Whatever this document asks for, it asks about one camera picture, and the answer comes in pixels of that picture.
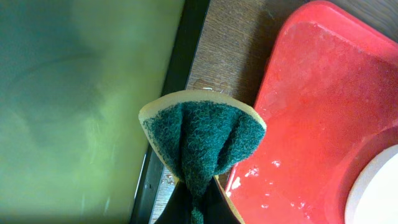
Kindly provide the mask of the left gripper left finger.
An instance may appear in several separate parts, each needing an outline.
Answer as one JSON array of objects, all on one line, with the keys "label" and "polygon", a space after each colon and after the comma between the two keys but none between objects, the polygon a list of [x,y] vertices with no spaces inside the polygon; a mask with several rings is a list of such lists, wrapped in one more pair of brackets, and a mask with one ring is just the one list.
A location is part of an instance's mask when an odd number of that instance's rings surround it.
[{"label": "left gripper left finger", "polygon": [[192,195],[183,182],[178,182],[164,211],[155,224],[190,224]]}]

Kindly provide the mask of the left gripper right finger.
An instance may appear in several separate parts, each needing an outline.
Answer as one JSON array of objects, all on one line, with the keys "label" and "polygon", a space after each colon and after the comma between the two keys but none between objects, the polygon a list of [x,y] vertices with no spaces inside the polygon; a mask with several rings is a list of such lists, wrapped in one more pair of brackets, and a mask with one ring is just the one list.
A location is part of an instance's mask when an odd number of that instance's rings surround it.
[{"label": "left gripper right finger", "polygon": [[204,224],[240,224],[213,177],[202,201]]}]

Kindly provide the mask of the green and yellow sponge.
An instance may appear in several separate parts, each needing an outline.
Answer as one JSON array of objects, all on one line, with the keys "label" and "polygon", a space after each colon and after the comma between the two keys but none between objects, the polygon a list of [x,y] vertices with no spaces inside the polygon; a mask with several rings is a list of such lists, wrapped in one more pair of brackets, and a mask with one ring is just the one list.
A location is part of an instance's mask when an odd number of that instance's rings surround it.
[{"label": "green and yellow sponge", "polygon": [[213,177],[242,223],[217,176],[252,156],[264,139],[267,126],[254,108],[222,93],[183,90],[146,104],[138,118],[176,184],[192,195],[190,223],[204,224],[202,201]]}]

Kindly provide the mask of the cream white plate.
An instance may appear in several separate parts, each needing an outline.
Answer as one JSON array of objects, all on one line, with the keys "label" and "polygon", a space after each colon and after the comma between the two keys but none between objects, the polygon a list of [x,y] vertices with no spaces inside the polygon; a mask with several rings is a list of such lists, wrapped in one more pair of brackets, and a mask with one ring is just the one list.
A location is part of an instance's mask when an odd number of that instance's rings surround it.
[{"label": "cream white plate", "polygon": [[358,175],[345,206],[345,224],[397,224],[397,146],[372,159]]}]

